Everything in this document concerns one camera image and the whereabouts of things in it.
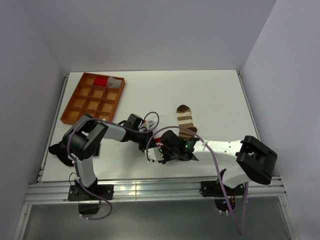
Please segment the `rolled red sock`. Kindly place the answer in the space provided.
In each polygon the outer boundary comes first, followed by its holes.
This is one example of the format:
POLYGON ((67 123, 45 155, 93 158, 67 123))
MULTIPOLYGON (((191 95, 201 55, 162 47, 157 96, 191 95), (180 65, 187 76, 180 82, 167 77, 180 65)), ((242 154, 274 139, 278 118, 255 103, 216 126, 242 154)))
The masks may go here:
POLYGON ((95 86, 106 87, 108 84, 108 77, 97 76, 93 82, 95 86))

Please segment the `rolled grey sock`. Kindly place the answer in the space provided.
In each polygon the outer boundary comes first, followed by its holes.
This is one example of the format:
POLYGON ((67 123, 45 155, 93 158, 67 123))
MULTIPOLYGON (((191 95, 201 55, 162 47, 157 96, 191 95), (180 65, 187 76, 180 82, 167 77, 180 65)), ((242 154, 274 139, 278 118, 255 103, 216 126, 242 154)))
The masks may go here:
POLYGON ((112 76, 109 76, 108 79, 107 79, 106 86, 108 88, 119 89, 121 87, 121 84, 122 84, 122 80, 121 79, 117 79, 117 78, 114 78, 112 76))

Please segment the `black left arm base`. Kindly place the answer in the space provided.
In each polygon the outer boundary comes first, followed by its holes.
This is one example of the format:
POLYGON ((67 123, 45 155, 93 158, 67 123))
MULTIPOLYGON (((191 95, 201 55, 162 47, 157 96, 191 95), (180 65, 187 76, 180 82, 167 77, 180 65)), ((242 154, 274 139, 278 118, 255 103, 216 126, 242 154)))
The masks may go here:
POLYGON ((78 203, 79 214, 86 217, 94 217, 102 207, 102 204, 106 204, 105 200, 110 201, 113 199, 114 185, 96 185, 91 191, 84 190, 80 185, 71 185, 69 188, 67 201, 78 203))

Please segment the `aluminium front rail frame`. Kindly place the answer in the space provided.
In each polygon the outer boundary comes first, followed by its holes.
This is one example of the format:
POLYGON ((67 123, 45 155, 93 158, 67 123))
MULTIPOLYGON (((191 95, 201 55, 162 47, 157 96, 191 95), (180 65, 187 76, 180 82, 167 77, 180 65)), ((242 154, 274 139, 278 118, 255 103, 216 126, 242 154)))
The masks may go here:
MULTIPOLYGON (((141 180, 103 180, 101 185, 113 185, 111 203, 200 200, 202 181, 214 181, 213 177, 185 177, 141 180)), ((279 176, 273 177, 269 185, 249 182, 248 197, 286 196, 283 182, 279 176)), ((69 201, 70 184, 65 182, 40 182, 28 186, 24 204, 77 204, 69 201)))

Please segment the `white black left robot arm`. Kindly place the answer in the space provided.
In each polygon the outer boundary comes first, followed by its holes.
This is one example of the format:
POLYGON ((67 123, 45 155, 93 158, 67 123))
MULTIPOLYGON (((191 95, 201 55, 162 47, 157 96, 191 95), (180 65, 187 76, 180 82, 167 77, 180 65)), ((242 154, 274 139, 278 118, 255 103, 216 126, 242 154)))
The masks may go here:
POLYGON ((154 124, 144 121, 136 114, 130 114, 127 120, 109 123, 98 120, 92 115, 84 114, 63 136, 59 143, 48 148, 50 154, 68 167, 75 167, 78 183, 82 183, 79 194, 86 200, 91 200, 98 193, 98 180, 93 167, 93 155, 100 147, 103 139, 121 143, 134 142, 142 152, 157 146, 152 138, 150 128, 154 124))

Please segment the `brown beige striped sock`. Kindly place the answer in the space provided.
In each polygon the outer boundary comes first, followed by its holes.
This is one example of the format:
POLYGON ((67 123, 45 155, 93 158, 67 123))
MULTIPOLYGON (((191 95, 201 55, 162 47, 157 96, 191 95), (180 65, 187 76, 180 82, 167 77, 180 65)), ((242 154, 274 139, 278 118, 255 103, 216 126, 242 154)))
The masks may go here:
MULTIPOLYGON (((180 127, 186 128, 194 133, 198 131, 197 128, 194 126, 192 112, 188 106, 184 104, 178 106, 176 109, 176 115, 178 125, 180 127)), ((178 136, 184 140, 187 140, 189 138, 193 138, 195 135, 185 129, 180 128, 178 136)))

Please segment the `brown wooden compartment tray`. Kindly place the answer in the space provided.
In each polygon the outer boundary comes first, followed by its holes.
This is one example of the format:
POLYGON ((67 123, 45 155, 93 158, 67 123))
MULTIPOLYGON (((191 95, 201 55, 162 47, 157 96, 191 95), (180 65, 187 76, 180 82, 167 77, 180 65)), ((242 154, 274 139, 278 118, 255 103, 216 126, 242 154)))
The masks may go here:
POLYGON ((84 114, 111 122, 116 113, 125 87, 123 77, 84 72, 60 117, 62 123, 73 125, 84 114), (96 77, 114 77, 122 80, 120 88, 108 88, 94 85, 96 77))

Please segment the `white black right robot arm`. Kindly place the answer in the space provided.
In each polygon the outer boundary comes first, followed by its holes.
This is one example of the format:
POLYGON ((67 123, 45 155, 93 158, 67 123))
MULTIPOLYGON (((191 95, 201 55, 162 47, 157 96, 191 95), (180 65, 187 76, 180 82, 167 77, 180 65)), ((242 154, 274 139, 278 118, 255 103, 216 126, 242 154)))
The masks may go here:
POLYGON ((222 195, 248 181, 269 185, 278 158, 275 151, 251 135, 236 141, 201 141, 198 137, 183 139, 171 130, 161 136, 160 151, 162 164, 216 159, 221 175, 216 189, 222 195))

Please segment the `red white striped sock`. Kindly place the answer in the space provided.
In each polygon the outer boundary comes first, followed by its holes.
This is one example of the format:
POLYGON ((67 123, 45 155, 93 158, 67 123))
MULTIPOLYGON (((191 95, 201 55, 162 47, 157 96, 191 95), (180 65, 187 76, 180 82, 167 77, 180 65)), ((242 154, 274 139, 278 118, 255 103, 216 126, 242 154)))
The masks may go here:
POLYGON ((156 144, 157 146, 162 146, 162 145, 163 145, 162 142, 161 142, 161 138, 160 138, 160 137, 154 138, 154 141, 155 141, 155 144, 156 144))

